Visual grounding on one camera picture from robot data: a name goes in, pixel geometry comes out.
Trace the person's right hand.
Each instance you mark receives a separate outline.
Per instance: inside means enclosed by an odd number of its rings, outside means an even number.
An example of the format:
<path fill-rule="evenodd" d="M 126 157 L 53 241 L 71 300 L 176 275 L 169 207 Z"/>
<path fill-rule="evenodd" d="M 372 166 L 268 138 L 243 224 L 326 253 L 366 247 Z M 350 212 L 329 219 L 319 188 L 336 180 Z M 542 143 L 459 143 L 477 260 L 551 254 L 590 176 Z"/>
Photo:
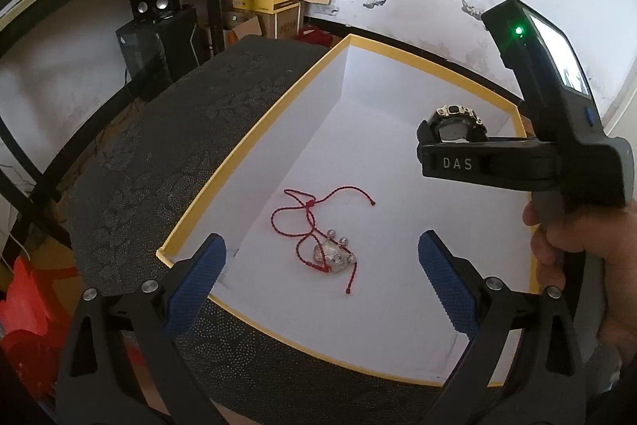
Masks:
<path fill-rule="evenodd" d="M 542 227 L 534 205 L 528 204 L 523 221 L 535 228 L 530 248 L 543 287 L 566 286 L 560 253 L 586 251 L 605 260 L 608 309 L 598 339 L 617 348 L 624 366 L 631 364 L 636 356 L 636 205 L 581 208 Z"/>

